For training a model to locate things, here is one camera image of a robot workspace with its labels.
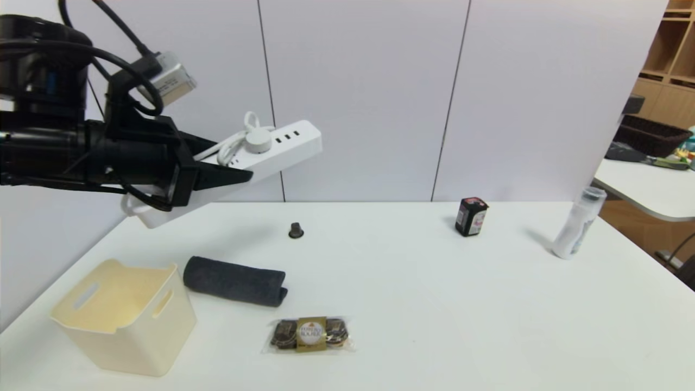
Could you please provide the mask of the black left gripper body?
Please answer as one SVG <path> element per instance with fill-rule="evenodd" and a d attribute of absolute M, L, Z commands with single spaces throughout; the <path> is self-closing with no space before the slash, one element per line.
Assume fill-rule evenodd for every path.
<path fill-rule="evenodd" d="M 167 116 L 127 118 L 111 136 L 97 126 L 90 137 L 87 183 L 119 185 L 121 193 L 160 211 L 188 205 L 198 169 L 194 160 L 177 160 L 178 130 Z"/>

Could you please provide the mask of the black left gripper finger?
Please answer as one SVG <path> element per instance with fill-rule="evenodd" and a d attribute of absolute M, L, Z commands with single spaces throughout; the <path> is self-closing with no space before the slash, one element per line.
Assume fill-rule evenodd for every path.
<path fill-rule="evenodd" d="M 218 144 L 215 141 L 205 139 L 203 137 L 194 136 L 184 131 L 177 131 L 177 160 L 193 160 L 194 156 L 203 153 L 204 151 L 213 148 Z"/>
<path fill-rule="evenodd" d="M 240 185 L 250 181 L 254 176 L 252 171 L 239 170 L 238 168 L 218 164 L 196 162 L 195 165 L 198 169 L 198 176 L 193 185 L 194 191 Z"/>

